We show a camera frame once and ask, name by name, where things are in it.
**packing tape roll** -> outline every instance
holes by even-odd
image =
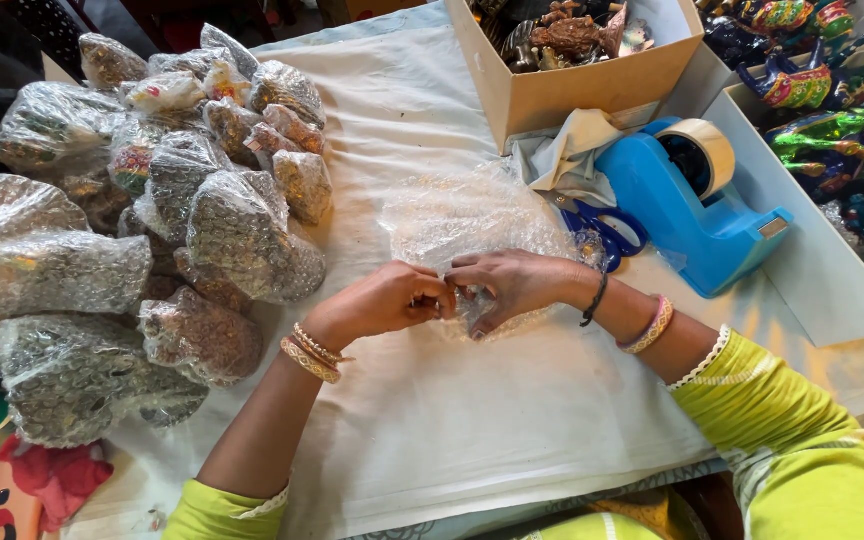
[[[718,190],[722,190],[732,181],[736,174],[736,153],[732,144],[716,128],[712,122],[690,118],[681,120],[665,128],[655,135],[657,140],[665,136],[679,136],[695,143],[705,154],[705,162],[708,164],[710,180],[708,186],[702,193],[696,193],[699,200],[705,200]]]

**bangle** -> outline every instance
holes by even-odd
[[[589,325],[589,323],[593,322],[593,315],[595,311],[598,310],[599,304],[602,303],[602,297],[606,294],[606,286],[609,284],[609,274],[603,273],[602,278],[599,280],[599,292],[595,293],[595,300],[592,301],[592,305],[582,312],[582,317],[585,318],[584,321],[579,323],[579,326],[585,328]]]
[[[322,379],[326,383],[335,385],[340,379],[342,379],[341,373],[316,361],[311,354],[306,352],[306,350],[300,347],[299,344],[293,340],[291,335],[283,337],[278,343],[278,346],[282,348],[282,352],[288,355],[290,359],[295,361],[295,363],[302,366],[305,371],[319,379]]]
[[[320,362],[331,365],[332,367],[335,367],[342,362],[355,361],[355,358],[344,357],[342,354],[336,354],[335,352],[326,350],[325,347],[319,345],[309,337],[302,325],[299,323],[295,323],[295,325],[292,326],[292,336],[298,341],[298,344],[311,353],[313,357],[318,359]]]
[[[672,315],[675,314],[675,306],[672,305],[672,301],[667,299],[665,296],[659,294],[658,298],[658,313],[655,313],[655,318],[652,320],[652,325],[649,325],[649,329],[645,330],[645,333],[635,341],[632,341],[628,345],[623,345],[618,342],[618,339],[615,340],[615,345],[623,352],[629,355],[637,355],[642,351],[646,350],[653,343],[656,342],[662,335],[666,332],[666,329],[669,327],[669,323],[672,322]]]

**tape dispenser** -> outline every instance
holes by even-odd
[[[788,232],[792,214],[752,210],[730,184],[736,155],[705,120],[659,118],[595,160],[618,207],[638,219],[654,246],[704,298],[754,272]]]

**label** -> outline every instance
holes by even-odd
[[[658,108],[659,102],[654,101],[652,103],[626,108],[625,110],[619,110],[618,112],[613,112],[611,114],[612,121],[610,124],[615,126],[615,129],[617,130],[638,128],[639,126],[649,123],[649,120],[652,119],[652,116],[656,113],[656,109]]]

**black wrist band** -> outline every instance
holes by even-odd
[[[589,323],[593,322],[593,315],[595,314],[595,310],[598,309],[599,304],[602,303],[602,297],[606,294],[606,286],[608,284],[609,274],[603,273],[602,280],[599,281],[599,292],[595,293],[595,300],[592,301],[592,305],[582,313],[582,317],[585,320],[579,323],[580,327],[585,328]]]

